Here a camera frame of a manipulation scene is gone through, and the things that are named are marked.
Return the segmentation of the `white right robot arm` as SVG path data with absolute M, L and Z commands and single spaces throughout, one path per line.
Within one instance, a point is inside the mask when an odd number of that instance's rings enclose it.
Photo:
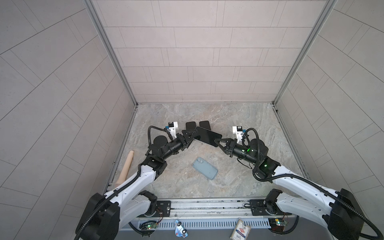
M 355 196 L 346 189 L 336 191 L 303 178 L 268 157 L 269 149 L 261 140 L 251 140 L 249 146 L 236 139 L 216 139 L 220 149 L 230 157 L 252 164 L 253 175 L 262 182 L 271 182 L 299 195 L 291 197 L 273 190 L 267 200 L 271 214 L 280 210 L 313 221 L 338 240 L 358 240 L 364 225 L 364 215 Z

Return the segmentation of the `aluminium corner post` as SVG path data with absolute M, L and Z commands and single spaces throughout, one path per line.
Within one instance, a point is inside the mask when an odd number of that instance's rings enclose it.
M 129 83 L 128 83 L 127 78 L 123 72 L 123 69 L 119 63 L 117 55 L 116 55 L 116 53 L 115 53 L 115 51 L 111 45 L 111 42 L 107 36 L 107 32 L 106 32 L 106 30 L 105 30 L 105 28 L 101 22 L 101 19 L 99 18 L 98 14 L 97 14 L 97 11 L 96 11 L 96 8 L 95 8 L 93 1 L 84 0 L 83 2 L 85 5 L 85 8 L 86 8 L 86 10 L 87 10 L 87 12 L 91 18 L 91 21 L 92 21 L 100 39 L 101 39 L 101 42 L 102 42 L 103 46 L 105 47 L 108 56 L 111 59 L 112 65 L 114 66 L 114 68 L 117 71 L 117 74 L 120 77 L 123 85 L 125 86 L 126 90 L 128 91 L 128 94 L 129 94 L 132 102 L 134 103 L 134 106 L 137 107 L 138 102 L 137 102 L 137 100 L 133 94 L 132 89 L 129 86 Z
M 277 104 L 281 100 L 284 92 L 288 88 L 290 82 L 292 81 L 293 77 L 295 76 L 295 74 L 296 74 L 297 70 L 299 69 L 300 65 L 302 64 L 304 58 L 308 54 L 308 51 L 310 50 L 311 46 L 313 45 L 316 37 L 319 35 L 322 27 L 324 26 L 325 22 L 327 21 L 329 15 L 331 14 L 332 10 L 334 9 L 334 6 L 336 3 L 337 3 L 337 0 L 326 1 L 322 11 L 320 12 L 318 19 L 316 20 L 312 30 L 310 31 L 308 38 L 305 41 L 304 46 L 302 47 L 302 49 L 299 52 L 293 66 L 291 67 L 289 73 L 287 74 L 286 79 L 283 82 L 276 98 L 272 102 L 272 104 L 275 107 L 277 106 Z

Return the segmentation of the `right circuit board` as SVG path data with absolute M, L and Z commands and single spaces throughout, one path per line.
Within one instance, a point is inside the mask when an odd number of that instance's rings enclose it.
M 289 221 L 286 221 L 284 219 L 268 219 L 270 224 L 270 230 L 276 231 L 276 232 L 283 232 L 288 225 Z

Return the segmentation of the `red white card tag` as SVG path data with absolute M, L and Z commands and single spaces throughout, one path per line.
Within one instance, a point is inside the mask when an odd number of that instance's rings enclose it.
M 244 221 L 239 220 L 236 224 L 234 231 L 232 232 L 231 240 L 246 240 L 251 231 L 251 227 L 246 225 Z

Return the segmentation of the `blue white sticker tag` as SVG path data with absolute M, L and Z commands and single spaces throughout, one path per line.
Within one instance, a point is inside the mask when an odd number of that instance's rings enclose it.
M 186 238 L 188 236 L 187 230 L 182 226 L 182 223 L 179 220 L 175 220 L 175 235 L 177 237 Z

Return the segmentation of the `wooden roller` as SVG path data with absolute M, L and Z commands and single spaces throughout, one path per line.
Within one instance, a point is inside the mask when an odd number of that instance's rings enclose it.
M 122 171 L 118 177 L 118 180 L 115 183 L 115 187 L 120 186 L 123 182 L 126 181 L 133 157 L 134 157 L 134 151 L 129 151 L 126 161 L 124 163 L 124 166 L 122 168 Z

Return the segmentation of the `purple-edged phone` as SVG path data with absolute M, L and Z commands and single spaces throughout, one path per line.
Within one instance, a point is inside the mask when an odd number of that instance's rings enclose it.
M 201 122 L 199 122 L 199 126 L 201 128 L 204 128 L 204 129 L 207 129 L 207 130 L 211 130 L 211 125 L 210 125 L 209 121 L 201 121 Z
M 196 122 L 187 122 L 186 123 L 186 130 L 187 131 L 193 131 L 197 127 Z

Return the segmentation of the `left circuit board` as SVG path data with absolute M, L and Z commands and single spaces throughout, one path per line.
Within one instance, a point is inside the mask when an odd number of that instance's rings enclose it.
M 147 221 L 140 225 L 141 231 L 154 231 L 158 226 L 157 221 Z

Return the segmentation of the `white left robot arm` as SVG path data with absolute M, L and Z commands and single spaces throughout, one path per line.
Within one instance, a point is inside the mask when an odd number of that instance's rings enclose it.
M 89 199 L 76 227 L 75 239 L 113 240 L 136 217 L 154 214 L 157 197 L 145 187 L 163 173 L 166 159 L 187 149 L 196 136 L 197 130 L 183 130 L 175 137 L 168 134 L 148 139 L 146 158 L 139 164 L 137 173 L 112 191 L 96 193 Z

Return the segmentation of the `black phone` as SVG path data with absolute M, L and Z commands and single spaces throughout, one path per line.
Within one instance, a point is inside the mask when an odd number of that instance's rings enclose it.
M 196 127 L 197 135 L 195 136 L 195 140 L 198 140 L 202 143 L 208 144 L 213 147 L 218 147 L 218 144 L 215 142 L 216 139 L 221 139 L 222 135 L 211 130 Z

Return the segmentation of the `aluminium left corner post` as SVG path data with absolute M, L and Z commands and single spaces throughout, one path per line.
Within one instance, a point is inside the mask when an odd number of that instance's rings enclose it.
M 103 46 L 105 47 L 108 56 L 111 59 L 112 65 L 114 66 L 114 68 L 117 71 L 117 74 L 120 77 L 123 85 L 125 86 L 126 90 L 128 91 L 128 94 L 129 94 L 132 102 L 134 103 L 134 106 L 137 107 L 138 102 L 137 102 L 137 100 L 133 94 L 132 89 L 129 86 L 129 83 L 128 83 L 127 78 L 123 72 L 123 69 L 119 63 L 117 55 L 116 55 L 116 53 L 115 53 L 115 51 L 111 45 L 111 42 L 107 36 L 107 32 L 106 32 L 106 30 L 105 30 L 105 28 L 101 22 L 101 19 L 99 18 L 98 14 L 97 14 L 97 11 L 96 11 L 96 8 L 95 8 L 93 1 L 84 0 L 83 2 L 85 5 L 85 8 L 86 8 L 86 10 L 87 10 L 87 12 L 91 18 L 91 21 L 92 21 L 100 39 L 101 39 L 101 42 L 102 42 Z

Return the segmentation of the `light blue phone case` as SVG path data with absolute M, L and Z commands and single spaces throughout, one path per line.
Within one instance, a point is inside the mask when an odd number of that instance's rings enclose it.
M 209 180 L 213 180 L 218 174 L 218 169 L 201 157 L 194 161 L 193 168 Z

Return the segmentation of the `aluminium right corner post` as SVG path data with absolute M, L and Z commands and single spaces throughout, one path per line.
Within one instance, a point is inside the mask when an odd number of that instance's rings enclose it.
M 277 104 L 281 100 L 284 92 L 288 88 L 290 82 L 292 81 L 293 77 L 295 76 L 295 74 L 296 74 L 297 70 L 299 69 L 300 65 L 302 64 L 304 58 L 308 54 L 308 51 L 310 50 L 311 46 L 313 45 L 316 37 L 319 35 L 322 27 L 324 26 L 325 22 L 327 21 L 329 15 L 331 14 L 332 10 L 334 9 L 334 6 L 336 3 L 337 3 L 337 0 L 326 1 L 322 11 L 320 12 L 318 19 L 316 20 L 312 30 L 310 31 L 308 38 L 305 41 L 304 46 L 302 47 L 302 49 L 299 52 L 293 66 L 291 67 L 289 73 L 287 74 L 286 79 L 283 82 L 276 98 L 272 102 L 272 104 L 275 107 L 277 106 Z

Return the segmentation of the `circuit board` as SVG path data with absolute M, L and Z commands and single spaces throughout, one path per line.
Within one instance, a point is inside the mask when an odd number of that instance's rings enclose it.
M 283 232 L 288 225 L 289 221 L 286 221 L 284 219 L 268 219 L 270 224 L 270 230 L 276 231 L 276 232 Z
M 158 226 L 157 221 L 147 221 L 140 225 L 141 231 L 154 231 Z

